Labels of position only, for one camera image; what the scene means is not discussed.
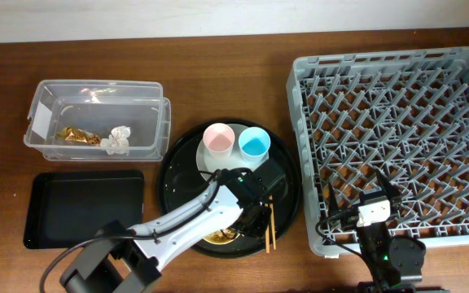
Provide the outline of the light grey plate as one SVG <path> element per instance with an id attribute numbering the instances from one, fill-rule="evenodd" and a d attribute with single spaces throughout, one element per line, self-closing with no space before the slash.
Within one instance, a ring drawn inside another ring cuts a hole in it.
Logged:
<path id="1" fill-rule="evenodd" d="M 217 169 L 233 169 L 233 168 L 250 168 L 255 171 L 260 165 L 267 161 L 270 157 L 270 153 L 267 152 L 260 162 L 248 162 L 242 158 L 242 153 L 238 144 L 239 135 L 248 127 L 241 124 L 229 124 L 234 130 L 235 141 L 231 155 L 229 157 L 223 157 L 219 159 L 213 158 L 206 146 L 204 145 L 203 136 L 200 136 L 201 140 L 196 151 L 196 166 L 199 171 L 207 171 L 213 173 Z"/>

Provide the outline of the white napkin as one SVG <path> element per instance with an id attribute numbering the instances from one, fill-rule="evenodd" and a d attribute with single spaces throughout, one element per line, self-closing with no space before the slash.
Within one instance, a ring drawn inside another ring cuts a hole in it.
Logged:
<path id="1" fill-rule="evenodd" d="M 99 146 L 109 155 L 128 155 L 130 135 L 130 127 L 117 126 L 111 130 L 108 138 L 101 139 Z"/>

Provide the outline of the yellow bowl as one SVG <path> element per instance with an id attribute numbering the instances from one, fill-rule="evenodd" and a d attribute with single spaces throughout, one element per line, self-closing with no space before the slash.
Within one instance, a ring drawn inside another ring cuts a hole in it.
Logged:
<path id="1" fill-rule="evenodd" d="M 215 231 L 204 237 L 204 241 L 214 245 L 225 245 L 233 242 L 239 236 L 239 232 L 233 229 Z"/>

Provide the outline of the right wooden chopstick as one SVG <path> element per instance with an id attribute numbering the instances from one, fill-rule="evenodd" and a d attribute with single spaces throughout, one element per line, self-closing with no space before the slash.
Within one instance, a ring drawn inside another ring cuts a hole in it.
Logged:
<path id="1" fill-rule="evenodd" d="M 275 230 L 275 217 L 274 217 L 274 199 L 273 196 L 270 195 L 270 203 L 269 207 L 271 209 L 271 216 L 270 216 L 270 239 L 272 240 L 272 248 L 276 250 L 276 230 Z"/>

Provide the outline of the food scraps with rice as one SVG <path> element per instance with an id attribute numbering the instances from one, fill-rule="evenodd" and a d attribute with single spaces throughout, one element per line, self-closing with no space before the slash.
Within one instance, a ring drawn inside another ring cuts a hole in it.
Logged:
<path id="1" fill-rule="evenodd" d="M 227 242 L 238 237 L 238 232 L 232 229 L 223 229 L 209 234 L 206 239 L 212 242 Z"/>

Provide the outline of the blue cup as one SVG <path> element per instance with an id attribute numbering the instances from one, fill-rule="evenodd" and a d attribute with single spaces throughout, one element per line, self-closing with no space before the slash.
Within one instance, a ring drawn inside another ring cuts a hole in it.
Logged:
<path id="1" fill-rule="evenodd" d="M 270 145 L 270 136 L 263 128 L 250 127 L 239 135 L 241 157 L 249 163 L 261 162 L 268 154 Z"/>

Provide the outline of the grey dishwasher rack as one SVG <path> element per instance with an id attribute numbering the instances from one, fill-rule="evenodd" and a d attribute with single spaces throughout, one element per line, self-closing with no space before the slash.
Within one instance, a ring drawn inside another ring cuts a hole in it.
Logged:
<path id="1" fill-rule="evenodd" d="M 296 59 L 287 79 L 311 251 L 334 258 L 357 235 L 328 214 L 377 185 L 402 194 L 393 235 L 428 247 L 469 245 L 469 47 Z"/>

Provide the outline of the wooden chopstick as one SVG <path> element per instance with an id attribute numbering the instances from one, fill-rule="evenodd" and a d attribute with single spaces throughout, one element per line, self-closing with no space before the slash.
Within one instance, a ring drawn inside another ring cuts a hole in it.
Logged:
<path id="1" fill-rule="evenodd" d="M 270 253 L 270 227 L 267 225 L 265 229 L 265 252 Z"/>
<path id="2" fill-rule="evenodd" d="M 276 250 L 276 230 L 275 230 L 275 217 L 274 217 L 274 199 L 273 196 L 270 195 L 270 203 L 269 207 L 271 209 L 271 216 L 270 216 L 270 239 L 272 240 L 272 248 Z"/>

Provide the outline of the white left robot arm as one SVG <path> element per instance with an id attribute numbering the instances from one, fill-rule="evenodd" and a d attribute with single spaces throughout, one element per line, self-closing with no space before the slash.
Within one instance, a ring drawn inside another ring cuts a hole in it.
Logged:
<path id="1" fill-rule="evenodd" d="M 286 173 L 273 160 L 255 170 L 218 169 L 197 197 L 162 217 L 108 231 L 80 245 L 64 270 L 67 292 L 149 292 L 163 268 L 206 236 L 223 229 L 262 238 L 271 223 L 271 204 Z"/>

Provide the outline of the pink cup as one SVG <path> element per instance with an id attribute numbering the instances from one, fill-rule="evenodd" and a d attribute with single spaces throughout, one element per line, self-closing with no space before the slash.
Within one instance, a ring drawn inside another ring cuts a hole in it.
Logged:
<path id="1" fill-rule="evenodd" d="M 232 153 L 235 144 L 235 132 L 227 124 L 211 124 L 204 131 L 203 142 L 213 158 L 226 158 Z"/>

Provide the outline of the brown snack wrapper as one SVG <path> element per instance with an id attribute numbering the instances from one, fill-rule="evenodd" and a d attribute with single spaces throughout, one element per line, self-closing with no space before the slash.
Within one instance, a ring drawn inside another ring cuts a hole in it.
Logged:
<path id="1" fill-rule="evenodd" d="M 81 142 L 93 146 L 97 146 L 101 142 L 101 138 L 97 134 L 71 126 L 61 129 L 57 136 L 67 142 Z"/>

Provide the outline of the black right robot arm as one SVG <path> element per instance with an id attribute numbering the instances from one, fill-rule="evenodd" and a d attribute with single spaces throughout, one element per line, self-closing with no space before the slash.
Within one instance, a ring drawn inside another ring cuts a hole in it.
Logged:
<path id="1" fill-rule="evenodd" d="M 357 253 L 370 271 L 370 282 L 359 282 L 358 292 L 415 292 L 415 284 L 423 278 L 422 267 L 426 246 L 416 238 L 392 236 L 388 222 L 401 205 L 401 192 L 379 171 L 375 171 L 379 187 L 359 194 L 359 203 L 345 209 L 338 207 L 335 190 L 328 186 L 328 217 L 318 222 L 338 221 L 343 230 L 357 234 Z"/>

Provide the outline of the left wooden chopstick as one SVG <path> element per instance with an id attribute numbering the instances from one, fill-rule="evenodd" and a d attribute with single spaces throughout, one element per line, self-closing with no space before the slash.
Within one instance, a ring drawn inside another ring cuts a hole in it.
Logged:
<path id="1" fill-rule="evenodd" d="M 267 225 L 265 229 L 265 252 L 270 253 L 270 227 Z"/>

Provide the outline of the black rectangular tray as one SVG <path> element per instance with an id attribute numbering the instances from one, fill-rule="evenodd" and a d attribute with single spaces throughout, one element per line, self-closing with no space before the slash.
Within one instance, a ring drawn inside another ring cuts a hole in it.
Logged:
<path id="1" fill-rule="evenodd" d="M 69 248 L 112 221 L 142 221 L 144 176 L 112 170 L 40 173 L 32 185 L 23 244 L 28 249 Z"/>

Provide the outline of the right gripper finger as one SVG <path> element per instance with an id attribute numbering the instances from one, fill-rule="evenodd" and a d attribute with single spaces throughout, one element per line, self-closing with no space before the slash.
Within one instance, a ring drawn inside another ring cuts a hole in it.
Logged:
<path id="1" fill-rule="evenodd" d="M 381 190 L 386 194 L 388 199 L 400 198 L 400 191 L 395 186 L 393 186 L 378 169 L 375 170 L 375 175 Z"/>
<path id="2" fill-rule="evenodd" d="M 334 216 L 340 211 L 340 208 L 338 206 L 337 199 L 335 197 L 335 190 L 334 190 L 332 184 L 329 183 L 327 186 L 328 186 L 328 190 L 329 190 L 328 215 L 329 216 Z"/>

